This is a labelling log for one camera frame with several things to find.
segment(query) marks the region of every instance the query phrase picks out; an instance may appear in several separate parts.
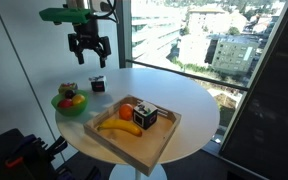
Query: floor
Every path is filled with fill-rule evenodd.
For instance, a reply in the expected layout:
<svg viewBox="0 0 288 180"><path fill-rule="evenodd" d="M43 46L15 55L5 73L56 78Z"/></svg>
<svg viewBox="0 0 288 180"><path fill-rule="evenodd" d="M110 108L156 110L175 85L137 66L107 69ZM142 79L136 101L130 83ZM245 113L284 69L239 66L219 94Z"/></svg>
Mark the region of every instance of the floor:
<svg viewBox="0 0 288 180"><path fill-rule="evenodd" d="M93 166L99 168L102 180L109 179L114 164L101 162L82 153L75 154L64 163L77 180L84 180ZM237 168L204 150L162 165L168 180L258 180L261 179L249 172Z"/></svg>

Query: black box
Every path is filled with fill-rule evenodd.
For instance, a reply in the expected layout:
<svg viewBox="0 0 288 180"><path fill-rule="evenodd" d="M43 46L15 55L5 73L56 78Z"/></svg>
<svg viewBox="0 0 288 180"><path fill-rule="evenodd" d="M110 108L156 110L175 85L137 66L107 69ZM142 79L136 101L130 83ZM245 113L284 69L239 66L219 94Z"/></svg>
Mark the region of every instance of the black box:
<svg viewBox="0 0 288 180"><path fill-rule="evenodd" d="M107 89L105 76L92 77L89 78L89 80L91 81L92 90L94 92L105 92L105 90Z"/></svg>
<svg viewBox="0 0 288 180"><path fill-rule="evenodd" d="M141 102L134 107L133 121L143 129L148 129L157 119L157 108L148 102Z"/></svg>

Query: window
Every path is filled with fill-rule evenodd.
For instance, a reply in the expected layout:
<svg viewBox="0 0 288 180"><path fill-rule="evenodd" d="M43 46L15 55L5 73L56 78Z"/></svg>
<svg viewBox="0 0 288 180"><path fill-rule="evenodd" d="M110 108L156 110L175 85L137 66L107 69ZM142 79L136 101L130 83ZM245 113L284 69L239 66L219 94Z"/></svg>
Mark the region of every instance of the window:
<svg viewBox="0 0 288 180"><path fill-rule="evenodd" d="M288 3L276 0L279 4L279 18L265 19L270 17L271 14L260 17L267 23L274 20L274 22L271 22L274 23L274 27L269 29L270 40L265 40L265 44L263 44L263 41L262 43L259 41L262 38L260 32L252 33L252 31L241 30L240 34L226 35L229 27L220 22L228 17L226 14L217 14L216 18L211 21L205 21L207 28L202 29L202 24L198 24L199 18L209 19L212 16L211 13L207 12L207 9L212 7L211 3L204 2L203 5L206 7L205 12L207 13L199 13L199 11L194 11L196 6L193 3L190 6L193 9L190 10L190 8L187 8L188 6L182 6L181 3L177 3L174 6L170 2L172 1L160 3L160 1L155 0L139 0L130 3L129 10L132 18L137 19L137 23L146 24L146 26L151 28L148 29L145 26L143 28L135 28L135 24L129 22L130 29L142 28L141 30L146 29L146 31L142 33L126 33L126 43L131 41L131 44L135 46L132 48L133 55L126 56L129 57L127 62L133 68L145 67L143 64L147 64L149 67L166 68L169 71L181 72L190 77L195 77L196 82L203 86L207 84L206 87L210 91L211 89L223 87L219 89L223 94L234 92L232 93L233 96L244 96L256 75L256 71L253 70L261 65L265 57L263 52L269 52L267 49L275 37L276 29L280 26L278 19L284 17L285 11L283 10L287 8ZM221 3L221 5L226 6L227 4L225 3L228 3L228 1ZM264 5L264 1L250 0L250 4L256 3L256 6ZM145 16L145 21L141 20L142 22L139 22L140 17L143 16ZM240 29L247 29L243 26L243 24L247 23L246 20L245 22L236 20L230 23L233 23L234 26L239 26ZM226 56L223 55L223 47L230 49L229 54L232 54L226 61L224 61ZM203 80L205 78L209 79L212 83L201 82L198 80L199 78ZM224 124L226 127L221 127L219 131L227 129L229 123Z"/></svg>

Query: yellow banana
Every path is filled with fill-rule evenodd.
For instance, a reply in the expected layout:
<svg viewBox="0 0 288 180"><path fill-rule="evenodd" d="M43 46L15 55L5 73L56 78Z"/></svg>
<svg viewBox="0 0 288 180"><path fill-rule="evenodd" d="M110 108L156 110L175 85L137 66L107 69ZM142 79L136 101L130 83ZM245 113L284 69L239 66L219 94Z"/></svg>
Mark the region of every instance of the yellow banana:
<svg viewBox="0 0 288 180"><path fill-rule="evenodd" d="M99 131L102 129L119 129L129 132L135 136L142 136L142 130L137 125L121 119L108 119L102 122L98 126L97 130Z"/></svg>

